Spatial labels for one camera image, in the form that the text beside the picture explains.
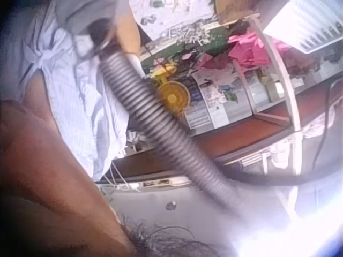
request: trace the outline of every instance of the white metal frame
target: white metal frame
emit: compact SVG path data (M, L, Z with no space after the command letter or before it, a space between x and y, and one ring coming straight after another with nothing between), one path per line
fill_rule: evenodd
M262 30L262 25L258 17L250 16L246 18L249 22L250 26L254 29L256 34L262 40L264 47L272 61L272 64L277 72L281 85L285 91L285 100L287 104L287 110L289 113L290 118L277 116L277 115L270 115L265 114L262 112L258 112L255 102L252 97L252 92L250 90L249 84L244 76L244 73L239 65L239 63L234 60L233 64L240 76L242 84L245 89L245 93L248 97L248 101L250 104L251 111L255 118L265 120L267 122L275 123L281 126L292 126L292 170L294 175L299 175L301 173L302 167L302 133L301 133L301 124L300 124L300 116L299 110L295 98L295 93L293 89L293 85L290 81L289 74L287 72L286 66L278 52L276 46L273 43L273 40L270 36L265 35ZM285 207L286 211L290 214L290 217L294 220L296 219L297 215L295 213L295 204L297 201L297 194L298 194L298 187L295 186L291 189L288 202L285 203L284 196L281 192L278 192L280 196L279 199L282 205Z

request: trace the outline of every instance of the cable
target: cable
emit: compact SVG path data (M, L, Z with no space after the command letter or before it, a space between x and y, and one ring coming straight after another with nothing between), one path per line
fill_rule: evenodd
M106 175L103 175L103 177L106 179L106 181L107 181L111 186L113 186L115 189L117 189L117 186L116 186L115 184L113 184L113 183L111 182L111 180L109 180L108 177L107 177Z
M126 180L123 178L123 176L122 176L121 173L119 172L117 166L116 166L113 162L112 162L112 165L114 166L114 169L116 170L117 174L119 175L119 177L122 179L122 181L124 182L124 184L125 184L125 186L126 186L126 189L122 189L122 188L120 188L119 186L118 186L118 188L119 188L120 190L123 190L123 191L128 191L128 190L130 190L130 185L129 185L129 183L126 182Z
M331 92L331 88L335 85L337 81L335 81L334 83L332 83L327 89L326 89L326 94L325 94L325 120L324 120L324 132L323 132L323 136L322 136L322 139L320 140L320 143L319 143L319 146L318 146L318 149L316 151L316 155L315 155L315 158L313 160L313 163L312 163L312 171L315 171L316 170L316 163L317 163L317 160L318 160L318 157L323 149L323 145L324 145L324 141L326 139L326 136L327 136L327 131L328 131L328 124L329 124L329 109L330 109L330 103L329 103L329 100L330 100L330 92Z
M155 57L155 55L152 54L152 52L149 50L149 48L146 46L146 44L144 44L143 46L144 46L144 48L146 49L146 51L150 54L150 56L151 56L159 65L161 65L161 66L166 70L166 72L169 73L169 75L172 75L172 73L171 73L170 71L168 71L167 67L166 67L163 63L161 63L159 60L157 60L157 58Z
M109 171L110 171L110 173L111 173L111 177L112 177L113 183L114 183L116 186L118 186L118 184L117 184L117 182L116 182L116 180L114 179L114 176L113 176L113 172L112 172L112 163L111 163L111 166L109 167Z

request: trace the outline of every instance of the dark hair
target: dark hair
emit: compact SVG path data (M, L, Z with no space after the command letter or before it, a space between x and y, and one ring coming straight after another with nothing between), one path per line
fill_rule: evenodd
M123 229L138 257L220 256L210 245L196 241L194 235L183 227L148 227L143 224L130 226L125 222ZM176 231L187 232L188 236L177 235Z
M104 242L104 252L95 253L91 250L91 245L87 242L80 242L80 245L67 245L64 247L34 247L28 244L20 230L21 224L18 223L18 217L13 215L11 210L18 210L21 215L28 214L30 211L33 216L37 214L48 215L50 218L56 214L45 207L17 198L2 198L0 195L0 255L1 256L120 256L118 246ZM49 221L47 218L44 225L49 225L54 219ZM144 223L129 221L127 217L122 217L122 229L125 231L128 239L133 245L132 257L217 257L220 256L213 247L199 242L194 235L186 228L179 226L169 226L161 228L159 226L149 226Z

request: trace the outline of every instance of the metal bar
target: metal bar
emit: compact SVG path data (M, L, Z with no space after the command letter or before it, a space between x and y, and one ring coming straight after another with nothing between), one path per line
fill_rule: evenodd
M298 222L300 220L298 214L295 212L294 208L289 206L289 201L287 201L284 193L280 189L275 189L275 193L277 197L280 200L280 203L282 204L283 208L287 212L290 220L292 222Z
M255 30L256 34L262 40L264 47L278 74L282 87L284 88L287 109L292 119L294 131L295 132L300 131L301 130L300 118L299 118L298 106L295 99L294 89L290 81L286 66L280 56L280 53L275 47L272 41L272 38L268 35L263 34L262 26L259 19L252 16L248 18L248 21L250 23L250 26Z
M267 163L267 154L262 153L262 163L263 163L263 174L267 175L268 174L268 163Z
M255 101L253 100L252 93L250 90L250 86L249 86L249 83L247 82L247 79L245 78L244 72L242 71L240 64L238 63L237 60L233 59L233 64L234 64L236 71L238 72L238 76L240 77L242 84L244 86L245 93L247 95L248 102L250 104L250 109L251 109L253 114L256 114L257 110L256 110Z
M294 175L300 175L302 167L302 132L295 132L292 135L292 167ZM298 187L294 186L288 197L288 208L295 212L295 205L298 198Z

